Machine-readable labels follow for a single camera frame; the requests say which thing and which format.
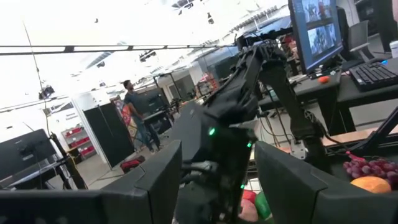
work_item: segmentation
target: keyboard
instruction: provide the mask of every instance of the keyboard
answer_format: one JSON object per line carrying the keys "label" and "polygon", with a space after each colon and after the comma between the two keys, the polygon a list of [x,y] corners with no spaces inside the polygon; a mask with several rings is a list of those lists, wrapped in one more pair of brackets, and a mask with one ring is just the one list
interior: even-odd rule
{"label": "keyboard", "polygon": [[351,78],[360,91],[369,91],[398,84],[398,74],[380,62],[363,64],[350,70]]}

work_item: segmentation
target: man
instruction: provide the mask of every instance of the man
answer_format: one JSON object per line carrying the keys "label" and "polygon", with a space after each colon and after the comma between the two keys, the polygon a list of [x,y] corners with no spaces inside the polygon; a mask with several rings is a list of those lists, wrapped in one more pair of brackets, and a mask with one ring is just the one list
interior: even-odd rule
{"label": "man", "polygon": [[138,95],[136,92],[134,92],[134,87],[131,84],[130,80],[126,80],[123,82],[123,86],[127,90],[126,96],[124,97],[124,103],[127,104],[127,106],[130,109],[131,112],[131,118],[134,120],[136,126],[137,126],[137,131],[140,133],[142,142],[147,146],[147,148],[150,150],[150,153],[155,154],[154,148],[152,147],[152,144],[150,143],[148,136],[147,136],[147,130],[150,132],[150,135],[152,136],[158,150],[160,147],[160,141],[157,133],[152,127],[146,128],[143,122],[143,115],[140,113],[139,110],[137,110],[137,100],[138,100]]}

